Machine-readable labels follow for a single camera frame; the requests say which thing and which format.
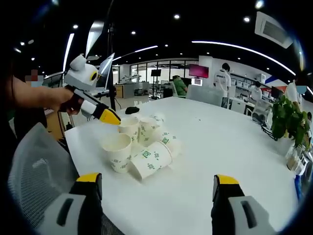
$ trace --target red screen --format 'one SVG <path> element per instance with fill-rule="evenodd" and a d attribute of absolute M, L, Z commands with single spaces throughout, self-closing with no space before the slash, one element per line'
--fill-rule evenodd
<path fill-rule="evenodd" d="M 196 76 L 196 77 L 209 77 L 209 68 L 199 65 L 190 65 L 189 67 L 189 76 Z"/>

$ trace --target black ceiling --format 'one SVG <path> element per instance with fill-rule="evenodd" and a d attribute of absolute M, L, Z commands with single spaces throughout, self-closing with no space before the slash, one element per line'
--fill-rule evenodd
<path fill-rule="evenodd" d="M 68 56 L 69 63 L 80 53 L 85 53 L 88 32 L 94 20 L 105 20 L 111 0 L 48 0 L 24 2 L 19 13 L 20 27 L 15 44 L 22 50 L 20 57 L 28 68 L 39 68 L 51 74 L 62 70 L 68 36 L 75 32 Z M 254 33 L 256 12 L 255 0 L 114 0 L 109 21 L 114 23 L 113 51 L 116 57 L 135 50 L 157 45 L 158 48 L 125 56 L 116 63 L 129 64 L 141 61 L 210 55 L 215 58 L 238 61 L 267 71 L 287 82 L 293 76 L 276 63 L 254 53 L 219 45 L 199 45 L 192 40 L 218 41 L 247 47 L 266 54 L 283 63 L 291 70 L 300 69 L 294 46 L 284 49 L 274 42 Z M 298 0 L 288 4 L 284 0 L 265 1 L 262 12 L 277 19 L 291 36 L 301 42 L 306 65 L 313 61 L 310 32 L 312 25 L 308 4 Z M 174 14 L 180 14 L 175 20 Z M 243 17 L 250 16 L 250 23 Z M 20 46 L 19 42 L 33 39 L 31 45 Z M 103 33 L 89 55 L 107 55 L 107 34 Z M 91 63 L 100 64 L 101 59 Z"/>

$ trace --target green shirt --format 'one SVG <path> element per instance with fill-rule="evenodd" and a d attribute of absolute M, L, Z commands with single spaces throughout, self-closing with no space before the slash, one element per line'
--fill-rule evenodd
<path fill-rule="evenodd" d="M 186 91 L 184 90 L 184 88 L 186 88 L 186 85 L 184 84 L 184 82 L 180 79 L 180 78 L 176 78 L 174 80 L 174 85 L 176 88 L 176 92 L 177 95 L 186 95 Z"/>

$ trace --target green leaves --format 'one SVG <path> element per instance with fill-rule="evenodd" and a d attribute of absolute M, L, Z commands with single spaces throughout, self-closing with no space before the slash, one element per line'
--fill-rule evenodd
<path fill-rule="evenodd" d="M 273 104 L 273 125 L 272 132 L 275 138 L 282 138 L 286 131 L 288 137 L 293 138 L 295 147 L 301 145 L 306 140 L 304 135 L 310 128 L 308 115 L 306 112 L 300 112 L 298 105 L 292 103 L 284 95 Z"/>

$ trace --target hand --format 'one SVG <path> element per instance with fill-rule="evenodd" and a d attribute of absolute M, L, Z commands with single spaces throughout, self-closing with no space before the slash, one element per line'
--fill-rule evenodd
<path fill-rule="evenodd" d="M 53 88 L 51 89 L 51 108 L 54 111 L 60 110 L 60 107 L 63 103 L 69 101 L 73 97 L 74 93 L 65 87 Z M 83 99 L 79 99 L 78 103 L 82 104 Z M 67 108 L 67 113 L 69 115 L 76 115 L 79 113 L 79 110 L 74 110 L 72 108 Z"/>

